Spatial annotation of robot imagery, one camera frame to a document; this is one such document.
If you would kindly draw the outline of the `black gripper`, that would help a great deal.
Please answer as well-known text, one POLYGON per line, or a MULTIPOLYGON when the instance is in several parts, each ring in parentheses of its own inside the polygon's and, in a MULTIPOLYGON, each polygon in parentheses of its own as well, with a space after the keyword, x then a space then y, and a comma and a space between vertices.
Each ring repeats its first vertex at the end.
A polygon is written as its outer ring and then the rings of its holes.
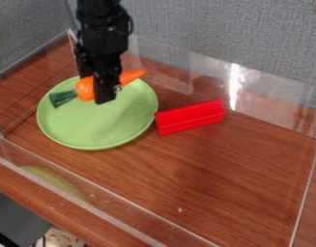
POLYGON ((83 48, 76 55, 78 71, 82 78, 92 75, 94 102, 103 104, 116 98, 133 19, 122 6, 79 6, 76 18, 83 48))

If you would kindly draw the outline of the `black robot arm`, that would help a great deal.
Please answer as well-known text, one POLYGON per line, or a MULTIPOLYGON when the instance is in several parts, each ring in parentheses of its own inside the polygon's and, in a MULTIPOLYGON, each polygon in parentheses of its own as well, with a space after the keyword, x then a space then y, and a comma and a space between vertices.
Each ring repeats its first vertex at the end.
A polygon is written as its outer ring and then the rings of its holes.
POLYGON ((82 78, 92 77, 94 102, 116 98, 120 86, 122 54, 127 51, 133 19, 122 0, 78 0, 78 30, 74 53, 82 78))

